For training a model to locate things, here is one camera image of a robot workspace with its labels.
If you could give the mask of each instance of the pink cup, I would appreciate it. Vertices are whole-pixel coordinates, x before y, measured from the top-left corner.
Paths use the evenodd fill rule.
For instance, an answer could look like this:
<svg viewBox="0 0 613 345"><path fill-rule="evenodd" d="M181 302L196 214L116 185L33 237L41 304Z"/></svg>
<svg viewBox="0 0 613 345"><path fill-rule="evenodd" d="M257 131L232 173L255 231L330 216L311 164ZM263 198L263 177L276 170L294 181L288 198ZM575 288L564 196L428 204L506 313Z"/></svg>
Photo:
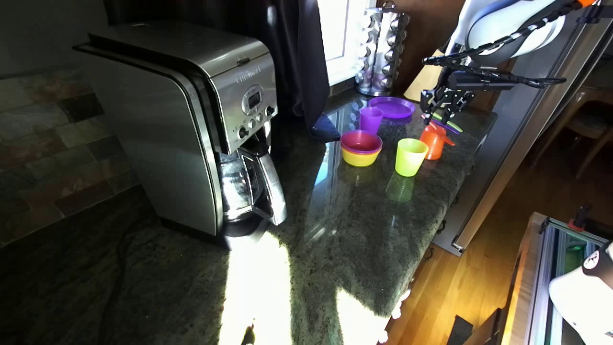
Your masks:
<svg viewBox="0 0 613 345"><path fill-rule="evenodd" d="M384 114L378 108L361 110L361 131L378 135L384 122Z"/></svg>

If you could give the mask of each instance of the dark green granite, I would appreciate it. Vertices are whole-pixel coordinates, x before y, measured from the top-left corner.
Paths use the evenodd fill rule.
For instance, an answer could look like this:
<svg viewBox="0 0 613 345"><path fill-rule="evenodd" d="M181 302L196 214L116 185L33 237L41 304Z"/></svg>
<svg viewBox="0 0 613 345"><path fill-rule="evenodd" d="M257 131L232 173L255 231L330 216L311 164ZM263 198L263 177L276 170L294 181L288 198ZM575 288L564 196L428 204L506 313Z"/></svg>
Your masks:
<svg viewBox="0 0 613 345"><path fill-rule="evenodd" d="M330 120L342 131L355 129L359 108L342 103ZM395 175L393 162L397 141L424 129L420 120L386 124L384 152L368 170L345 166L338 143L276 126L275 162L290 218L267 237L288 254L294 344L343 344L342 325L357 315L340 311L340 290L376 315L363 323L389 319L489 122L464 116L458 124L466 131L455 139L458 147L426 164L416 179ZM219 344L223 313L236 310L229 308L230 290L250 304L259 300L252 285L280 285L269 281L275 262L257 267L252 260L167 231L146 196L133 191L0 252L0 344ZM257 275L230 281L229 267L238 262ZM234 313L257 317L248 308ZM242 331L244 323L227 327ZM284 334L282 325L263 333Z"/></svg>
<svg viewBox="0 0 613 345"><path fill-rule="evenodd" d="M342 106L330 120L357 129L361 103ZM441 162L426 162L418 177L395 173L401 139L418 139L424 122L386 122L384 152L372 168L355 170L342 160L340 143L326 147L294 139L276 158L290 218L273 231L290 250L296 344L340 344L338 290L355 296L386 321L407 292L426 250L441 227L489 129L487 118L462 116L466 131L455 137Z"/></svg>

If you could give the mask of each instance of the cable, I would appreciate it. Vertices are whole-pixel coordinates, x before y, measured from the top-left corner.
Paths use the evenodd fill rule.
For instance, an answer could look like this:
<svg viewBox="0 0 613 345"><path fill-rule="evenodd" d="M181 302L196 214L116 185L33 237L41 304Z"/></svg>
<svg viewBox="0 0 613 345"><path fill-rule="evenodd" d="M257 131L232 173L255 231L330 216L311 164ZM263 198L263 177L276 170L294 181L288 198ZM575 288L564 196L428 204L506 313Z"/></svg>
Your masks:
<svg viewBox="0 0 613 345"><path fill-rule="evenodd" d="M133 241L137 239L137 231L142 231L144 227L135 227L135 223L121 235L121 239L117 241L117 248L116 248L116 262L117 262L117 277L112 288L112 294L102 310L102 317L100 317L100 327L98 327L98 345L106 345L108 334L110 334L110 315L112 310L116 308L123 287L125 287L125 273L127 273L127 252L133 244Z"/></svg>

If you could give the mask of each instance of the green cup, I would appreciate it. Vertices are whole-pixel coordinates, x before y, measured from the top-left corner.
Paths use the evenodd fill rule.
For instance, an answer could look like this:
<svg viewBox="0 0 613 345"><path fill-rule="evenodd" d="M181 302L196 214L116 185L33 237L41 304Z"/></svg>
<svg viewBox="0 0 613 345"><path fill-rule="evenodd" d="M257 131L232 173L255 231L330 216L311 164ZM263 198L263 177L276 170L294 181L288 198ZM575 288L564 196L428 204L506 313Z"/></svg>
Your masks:
<svg viewBox="0 0 613 345"><path fill-rule="evenodd" d="M397 164L395 170L401 177L416 177L426 156L428 145L416 139L403 139L397 147Z"/></svg>

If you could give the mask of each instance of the stainless steel coffee maker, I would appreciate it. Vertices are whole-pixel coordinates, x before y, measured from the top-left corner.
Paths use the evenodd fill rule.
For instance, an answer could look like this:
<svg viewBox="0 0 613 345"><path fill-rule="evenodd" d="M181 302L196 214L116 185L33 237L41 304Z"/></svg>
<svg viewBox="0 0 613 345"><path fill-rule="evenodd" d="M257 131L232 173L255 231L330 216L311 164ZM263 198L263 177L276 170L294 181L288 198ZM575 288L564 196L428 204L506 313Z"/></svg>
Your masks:
<svg viewBox="0 0 613 345"><path fill-rule="evenodd" d="M276 80L263 43L152 22L91 34L75 51L162 219L225 244L284 223L271 158Z"/></svg>

